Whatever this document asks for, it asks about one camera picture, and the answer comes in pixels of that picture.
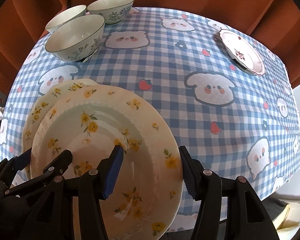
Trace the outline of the orange curtain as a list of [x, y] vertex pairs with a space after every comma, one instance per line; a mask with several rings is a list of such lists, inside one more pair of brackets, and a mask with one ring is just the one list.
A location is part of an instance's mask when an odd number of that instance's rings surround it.
[[[7, 94], [27, 55], [59, 12], [96, 0], [0, 0], [0, 91]], [[244, 32], [266, 45], [300, 85], [300, 9], [293, 0], [135, 0], [137, 7], [178, 9]]]

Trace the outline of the blue checkered cartoon tablecloth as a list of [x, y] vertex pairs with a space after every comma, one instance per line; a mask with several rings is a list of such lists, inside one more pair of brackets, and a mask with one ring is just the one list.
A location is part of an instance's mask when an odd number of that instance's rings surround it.
[[[257, 50], [264, 75], [230, 57], [221, 29]], [[300, 117], [286, 67], [252, 37], [179, 10], [131, 8], [119, 23], [105, 24], [98, 51], [64, 62], [45, 50], [51, 34], [37, 42], [14, 81], [1, 122], [0, 160], [23, 152], [25, 122], [40, 96], [63, 81], [92, 79], [146, 100], [177, 146], [221, 177], [244, 176], [261, 199], [300, 169]], [[193, 228], [198, 211], [183, 186], [167, 232]]]

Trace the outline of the scalloped yellow-flower plate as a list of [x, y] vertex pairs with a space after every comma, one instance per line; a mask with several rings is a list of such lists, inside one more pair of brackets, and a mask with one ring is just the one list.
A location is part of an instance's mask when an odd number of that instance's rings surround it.
[[22, 134], [22, 151], [25, 152], [32, 147], [34, 136], [40, 123], [61, 97], [70, 92], [96, 84], [92, 79], [67, 80], [52, 86], [45, 95], [40, 96], [33, 104], [25, 122]]

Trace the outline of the large round yellow-flower plate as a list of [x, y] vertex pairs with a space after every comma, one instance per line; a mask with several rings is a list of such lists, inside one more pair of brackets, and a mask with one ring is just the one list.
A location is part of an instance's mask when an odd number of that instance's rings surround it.
[[146, 100], [120, 87], [94, 85], [61, 96], [32, 143], [30, 175], [69, 153], [63, 179], [88, 187], [109, 239], [159, 239], [183, 190], [175, 138]]

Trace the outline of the red-trimmed small plate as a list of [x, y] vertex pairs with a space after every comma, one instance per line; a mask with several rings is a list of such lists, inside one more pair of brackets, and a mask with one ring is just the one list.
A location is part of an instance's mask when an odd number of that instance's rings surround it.
[[251, 73], [265, 74], [265, 66], [261, 56], [247, 40], [226, 29], [221, 29], [219, 36], [232, 59]]

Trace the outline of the floral bowl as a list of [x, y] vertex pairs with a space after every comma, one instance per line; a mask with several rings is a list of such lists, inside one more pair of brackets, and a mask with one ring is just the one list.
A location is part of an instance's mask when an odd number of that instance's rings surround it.
[[119, 23], [130, 12], [135, 0], [97, 0], [87, 6], [90, 14], [104, 17], [106, 24]]
[[45, 30], [49, 33], [54, 33], [57, 29], [59, 29], [65, 23], [84, 16], [86, 13], [87, 6], [86, 5], [77, 5], [66, 9], [56, 15], [53, 19], [51, 19], [47, 25], [45, 26]]
[[45, 50], [64, 62], [82, 61], [98, 51], [105, 23], [101, 15], [73, 19], [51, 34]]

